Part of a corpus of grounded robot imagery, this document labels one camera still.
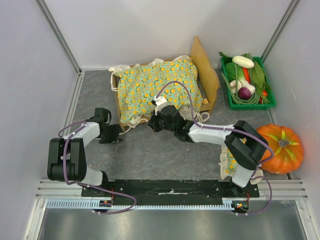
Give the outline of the white front rope tie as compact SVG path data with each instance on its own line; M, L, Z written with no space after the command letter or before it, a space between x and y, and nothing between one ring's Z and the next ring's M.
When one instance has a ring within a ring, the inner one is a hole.
M131 129L134 129L137 125L141 124L141 123L147 123L149 120L146 118L134 118L131 120L131 123L128 124L128 129L125 130L124 132L119 133L119 135L124 135L127 132L129 132Z

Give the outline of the lemon print cushion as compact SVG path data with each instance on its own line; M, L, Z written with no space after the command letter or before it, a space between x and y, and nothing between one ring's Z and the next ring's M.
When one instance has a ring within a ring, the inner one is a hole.
M152 100L158 94L187 120L201 111L203 98L197 83L198 69L187 55L172 61L156 58L147 65L118 65L109 71L119 79L118 84L111 84L111 89L117 93L122 124L150 116L155 109Z

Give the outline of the wooden pet bed frame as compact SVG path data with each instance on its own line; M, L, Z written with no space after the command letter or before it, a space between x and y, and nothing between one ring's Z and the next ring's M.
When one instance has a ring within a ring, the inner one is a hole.
M215 70L212 68L211 62L207 57L207 54L203 46L201 45L200 39L197 36L193 38L190 55L186 55L186 56L190 57L192 59L192 62L195 64L198 71L198 75L197 75L198 87L202 85L207 97L206 101L203 100L202 102L200 113L208 112L210 114L215 105L216 98L217 98L217 90L220 84L219 84L218 75L215 72ZM116 85L118 84L118 82L119 82L119 78L111 75L110 84ZM119 108L118 99L117 99L117 113L118 113L120 127L122 128L123 131L127 130L129 128L128 124L123 124L120 122L120 108ZM149 120L151 118L151 115L142 116L141 118L145 118Z

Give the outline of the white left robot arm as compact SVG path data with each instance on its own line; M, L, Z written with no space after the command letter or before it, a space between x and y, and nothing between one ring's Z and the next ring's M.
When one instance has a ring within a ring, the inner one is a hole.
M109 194L108 176L104 171L94 170L87 164L85 147L93 140L101 145L120 142L120 127L110 124L111 112L96 108L89 119L73 122L58 132L49 142L47 177L51 181L67 185L78 184L83 190L92 191L99 197Z

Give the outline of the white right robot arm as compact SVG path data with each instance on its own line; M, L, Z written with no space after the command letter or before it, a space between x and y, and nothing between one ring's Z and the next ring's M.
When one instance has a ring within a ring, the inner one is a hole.
M148 121L157 133L170 131L181 142L210 143L227 147L237 162L235 173L229 184L229 191L235 197L247 191L247 184L260 165L268 141L246 121L239 120L234 125L219 126L185 120L172 105L156 107Z

